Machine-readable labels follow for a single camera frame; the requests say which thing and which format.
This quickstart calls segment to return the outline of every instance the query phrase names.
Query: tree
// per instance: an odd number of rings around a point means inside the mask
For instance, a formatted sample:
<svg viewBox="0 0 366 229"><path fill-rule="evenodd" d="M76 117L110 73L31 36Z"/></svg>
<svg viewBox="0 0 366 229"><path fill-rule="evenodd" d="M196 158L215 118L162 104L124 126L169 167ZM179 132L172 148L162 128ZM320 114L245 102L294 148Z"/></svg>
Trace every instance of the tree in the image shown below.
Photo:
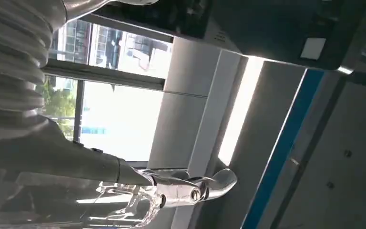
<svg viewBox="0 0 366 229"><path fill-rule="evenodd" d="M50 78L47 76L44 84L36 87L36 91L45 100L40 111L56 121L66 137L72 137L73 118L69 117L75 116L76 99L68 89L54 90L50 85Z"/></svg>

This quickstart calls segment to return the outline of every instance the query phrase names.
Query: white robotic arm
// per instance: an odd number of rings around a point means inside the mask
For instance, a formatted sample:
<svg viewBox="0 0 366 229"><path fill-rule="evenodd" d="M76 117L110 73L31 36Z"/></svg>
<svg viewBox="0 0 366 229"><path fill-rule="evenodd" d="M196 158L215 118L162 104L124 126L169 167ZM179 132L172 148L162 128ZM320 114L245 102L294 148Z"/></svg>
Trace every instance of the white robotic arm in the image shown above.
<svg viewBox="0 0 366 229"><path fill-rule="evenodd" d="M0 228L140 227L161 208L217 198L236 183L230 170L188 180L136 171L66 140L37 113L53 32L107 2L0 0Z"/></svg>

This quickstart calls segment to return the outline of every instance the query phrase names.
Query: transparent plastic part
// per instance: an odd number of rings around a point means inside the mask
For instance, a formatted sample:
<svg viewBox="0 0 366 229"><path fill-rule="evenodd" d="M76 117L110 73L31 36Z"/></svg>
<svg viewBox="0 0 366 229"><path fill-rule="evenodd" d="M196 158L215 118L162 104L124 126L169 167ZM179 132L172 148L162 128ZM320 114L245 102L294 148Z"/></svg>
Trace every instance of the transparent plastic part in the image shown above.
<svg viewBox="0 0 366 229"><path fill-rule="evenodd" d="M141 187L0 169L0 228L140 228L159 211Z"/></svg>

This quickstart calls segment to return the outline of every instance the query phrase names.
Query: bolt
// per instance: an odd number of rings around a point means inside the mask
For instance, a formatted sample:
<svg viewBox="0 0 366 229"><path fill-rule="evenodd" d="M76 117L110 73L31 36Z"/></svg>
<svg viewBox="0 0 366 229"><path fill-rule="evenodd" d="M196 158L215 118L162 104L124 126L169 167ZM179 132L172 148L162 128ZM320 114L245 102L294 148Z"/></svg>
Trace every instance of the bolt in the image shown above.
<svg viewBox="0 0 366 229"><path fill-rule="evenodd" d="M195 189L191 193L192 201L197 202L200 200L200 191L198 189Z"/></svg>
<svg viewBox="0 0 366 229"><path fill-rule="evenodd" d="M350 150L345 150L344 155L347 158L350 158L353 153Z"/></svg>
<svg viewBox="0 0 366 229"><path fill-rule="evenodd" d="M95 151L95 152L98 152L98 153L103 153L103 150L101 150L101 149L92 148L91 150L93 150L93 151Z"/></svg>
<svg viewBox="0 0 366 229"><path fill-rule="evenodd" d="M328 182L326 183L326 186L327 186L329 189L334 189L334 188L335 188L335 185L334 185L332 182L330 182L330 181L328 181Z"/></svg>

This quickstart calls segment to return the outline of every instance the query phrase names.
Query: window frame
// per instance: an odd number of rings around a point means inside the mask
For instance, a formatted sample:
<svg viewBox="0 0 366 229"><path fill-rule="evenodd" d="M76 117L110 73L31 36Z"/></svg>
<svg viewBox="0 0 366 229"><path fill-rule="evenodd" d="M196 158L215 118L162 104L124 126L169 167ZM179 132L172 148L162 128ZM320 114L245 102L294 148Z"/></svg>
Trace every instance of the window frame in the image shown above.
<svg viewBox="0 0 366 229"><path fill-rule="evenodd" d="M129 25L123 22L115 21L113 19L104 18L98 15L89 14L86 15L80 20L85 22L90 22L91 26L89 27L89 43L92 40L92 29L93 24L97 24L100 27L108 27L112 29L116 29L119 31L131 32L137 34L138 36L143 36L145 38L160 40L163 42L172 43L173 37L139 28L133 25ZM76 36L77 36L77 21L74 21L74 26L72 27L74 33L74 42L73 42L73 54L76 52ZM98 30L100 36L107 38L107 36L101 35L100 32L102 30ZM69 36L65 39L65 47L67 45L71 45L68 43ZM127 73L120 70L101 68L96 66L90 66L90 53L91 47L90 45L87 47L87 60L85 64L82 63L74 63L67 62L55 59L49 59L46 66L42 68L46 76L52 77L62 77L77 80L77 91L76 91L76 104L75 104L75 118L74 118L74 128L73 128L73 140L79 142L81 136L81 119L83 112L83 99L84 99L84 90L85 90L85 81L92 82L100 82L100 83L108 83L111 85L122 85L129 87L138 87L149 90L163 91L165 85L165 79L156 78L146 75ZM147 161L132 161L129 162L131 166L135 168L146 168Z"/></svg>

